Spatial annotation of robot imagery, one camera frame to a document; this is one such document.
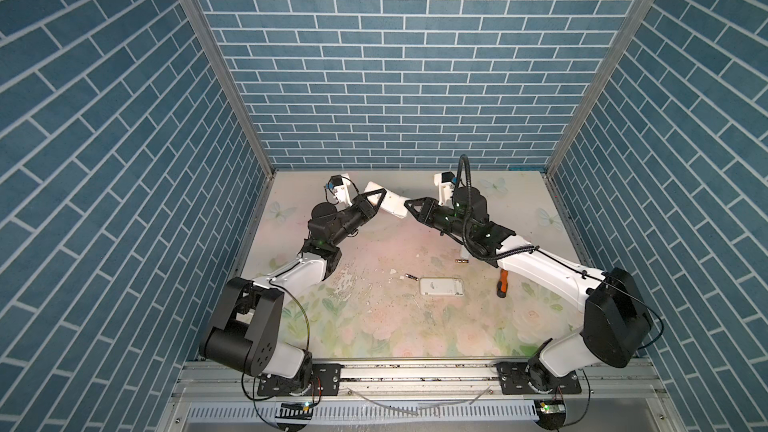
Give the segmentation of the white remote control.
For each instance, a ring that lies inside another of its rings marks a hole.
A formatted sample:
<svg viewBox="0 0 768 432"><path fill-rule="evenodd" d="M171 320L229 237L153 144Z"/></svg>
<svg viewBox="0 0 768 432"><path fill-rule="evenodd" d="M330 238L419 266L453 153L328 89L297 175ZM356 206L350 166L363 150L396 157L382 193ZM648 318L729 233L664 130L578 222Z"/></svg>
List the white remote control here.
<svg viewBox="0 0 768 432"><path fill-rule="evenodd" d="M424 296L462 297L463 283L452 277L422 277L418 281L419 292Z"/></svg>
<svg viewBox="0 0 768 432"><path fill-rule="evenodd" d="M379 185L376 182L369 181L366 185L365 192L372 189L378 189L378 188L385 188L385 187ZM381 204L380 211L385 211L397 217L398 219L404 219L408 215L408 211L405 208L405 201L407 200L407 198L401 195L398 195L390 191L389 189L386 189L386 190L387 190L387 197L385 201Z"/></svg>

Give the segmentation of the orange handled screwdriver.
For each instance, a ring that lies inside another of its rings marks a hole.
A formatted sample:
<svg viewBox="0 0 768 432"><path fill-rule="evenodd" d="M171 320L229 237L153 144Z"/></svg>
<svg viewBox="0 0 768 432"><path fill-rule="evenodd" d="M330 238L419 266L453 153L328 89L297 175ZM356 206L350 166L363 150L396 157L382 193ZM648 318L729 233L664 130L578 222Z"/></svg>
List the orange handled screwdriver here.
<svg viewBox="0 0 768 432"><path fill-rule="evenodd" d="M508 282L509 272L505 269L500 270L499 280L496 286L496 294L499 298L506 298L509 289Z"/></svg>

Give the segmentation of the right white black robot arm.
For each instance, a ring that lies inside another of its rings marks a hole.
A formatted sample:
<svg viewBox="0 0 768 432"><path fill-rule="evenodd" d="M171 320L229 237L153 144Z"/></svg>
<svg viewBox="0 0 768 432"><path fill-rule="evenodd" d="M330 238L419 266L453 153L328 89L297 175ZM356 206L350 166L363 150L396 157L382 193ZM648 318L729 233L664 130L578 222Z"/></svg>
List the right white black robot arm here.
<svg viewBox="0 0 768 432"><path fill-rule="evenodd" d="M404 208L472 258L556 293L583 314L580 326L545 341L529 359L526 373L537 389L547 391L556 379L594 364L624 368L650 333L653 318L631 274L588 268L533 244L492 221L478 189L458 188L449 206L423 197L406 199Z"/></svg>

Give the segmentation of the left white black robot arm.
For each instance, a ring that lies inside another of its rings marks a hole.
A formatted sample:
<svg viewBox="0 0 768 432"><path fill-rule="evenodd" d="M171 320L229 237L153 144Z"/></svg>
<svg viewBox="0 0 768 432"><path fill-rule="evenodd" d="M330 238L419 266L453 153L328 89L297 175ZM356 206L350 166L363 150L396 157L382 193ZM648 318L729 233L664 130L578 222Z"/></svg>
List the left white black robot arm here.
<svg viewBox="0 0 768 432"><path fill-rule="evenodd" d="M277 377L295 390L307 388L313 378L312 354L307 346L278 339L283 307L331 276L342 257L341 242L373 219L385 198L386 190L378 188L356 195L344 209L316 205L296 259L265 276L235 277L224 285L199 355L246 376Z"/></svg>

